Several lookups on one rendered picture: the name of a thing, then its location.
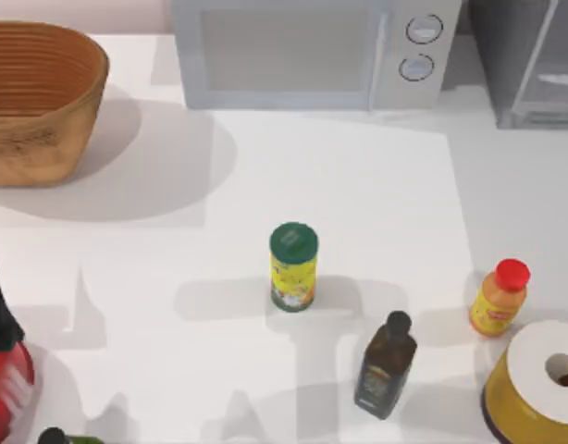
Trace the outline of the yellow can with green lid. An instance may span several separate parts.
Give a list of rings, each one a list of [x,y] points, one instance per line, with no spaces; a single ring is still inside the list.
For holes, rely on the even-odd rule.
[[[297,313],[313,302],[318,247],[315,231],[301,222],[285,222],[270,235],[270,296],[279,309]]]

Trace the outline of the pale microwave oven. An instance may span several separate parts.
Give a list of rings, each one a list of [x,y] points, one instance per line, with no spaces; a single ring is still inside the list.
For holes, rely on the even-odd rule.
[[[437,101],[463,0],[171,0],[185,101],[191,109],[402,110]],[[412,18],[443,32],[419,45]],[[419,54],[430,77],[404,80]]]

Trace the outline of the dark olive oil bottle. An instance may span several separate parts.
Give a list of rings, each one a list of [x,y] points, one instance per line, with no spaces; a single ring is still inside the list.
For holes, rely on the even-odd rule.
[[[387,419],[401,396],[417,342],[411,317],[392,311],[368,343],[354,390],[354,403],[379,420]]]

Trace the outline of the grey microwave knob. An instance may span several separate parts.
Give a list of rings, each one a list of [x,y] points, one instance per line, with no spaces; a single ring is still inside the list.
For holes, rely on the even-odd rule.
[[[430,44],[439,38],[443,28],[443,22],[437,15],[415,17],[406,26],[406,36],[414,44]]]
[[[427,79],[435,69],[434,60],[428,56],[419,54],[412,58],[405,58],[399,65],[401,77],[409,82],[418,82]]]

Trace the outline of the yellow bottle with red cap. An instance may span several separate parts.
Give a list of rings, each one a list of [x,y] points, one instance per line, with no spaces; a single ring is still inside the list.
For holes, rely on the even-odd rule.
[[[487,337],[503,334],[525,303],[530,278],[526,263],[501,260],[484,278],[469,309],[472,327]]]

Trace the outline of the woven wooden basket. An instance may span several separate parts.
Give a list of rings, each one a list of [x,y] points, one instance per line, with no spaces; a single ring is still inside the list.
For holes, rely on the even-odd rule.
[[[54,24],[0,20],[0,187],[70,177],[93,133],[109,58]]]

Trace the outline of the yellow wrapped paper roll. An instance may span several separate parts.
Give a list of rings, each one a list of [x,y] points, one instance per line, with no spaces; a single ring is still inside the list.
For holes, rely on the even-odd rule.
[[[568,444],[568,323],[520,329],[489,374],[481,395],[486,425],[500,444]]]

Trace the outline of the green bottle with black cap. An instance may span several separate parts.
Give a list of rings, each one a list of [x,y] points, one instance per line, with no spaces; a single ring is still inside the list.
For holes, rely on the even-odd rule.
[[[37,444],[105,444],[91,436],[69,435],[59,427],[48,427],[38,437]]]

